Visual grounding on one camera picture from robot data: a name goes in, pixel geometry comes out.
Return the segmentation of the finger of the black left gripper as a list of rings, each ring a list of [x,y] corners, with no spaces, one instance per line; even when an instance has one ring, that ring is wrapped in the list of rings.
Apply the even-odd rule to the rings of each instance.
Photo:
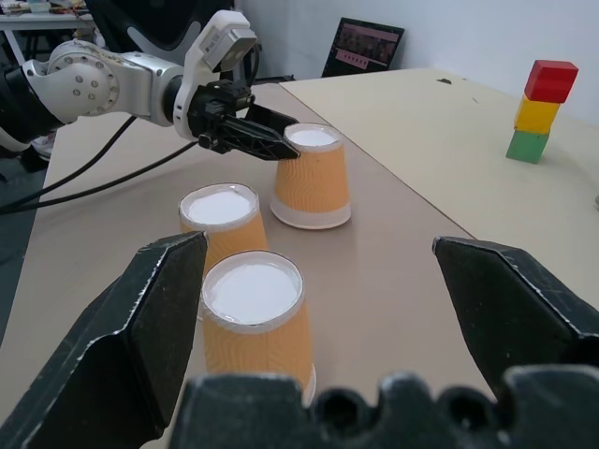
[[[218,123],[218,151],[239,151],[264,161],[292,160],[300,153],[275,130],[238,118]]]
[[[276,131],[281,137],[285,135],[288,126],[299,122],[293,117],[259,106],[256,103],[248,108],[246,119]]]

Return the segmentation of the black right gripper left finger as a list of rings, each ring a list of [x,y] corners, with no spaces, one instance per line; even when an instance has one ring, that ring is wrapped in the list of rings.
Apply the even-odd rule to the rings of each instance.
[[[170,425],[193,349],[208,240],[140,248],[80,314],[1,426],[4,448],[140,448]]]

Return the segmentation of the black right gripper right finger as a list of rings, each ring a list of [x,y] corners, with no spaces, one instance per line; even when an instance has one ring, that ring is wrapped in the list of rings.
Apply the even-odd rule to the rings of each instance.
[[[529,253],[438,237],[432,251],[466,346],[494,394],[516,366],[598,365],[598,311]]]

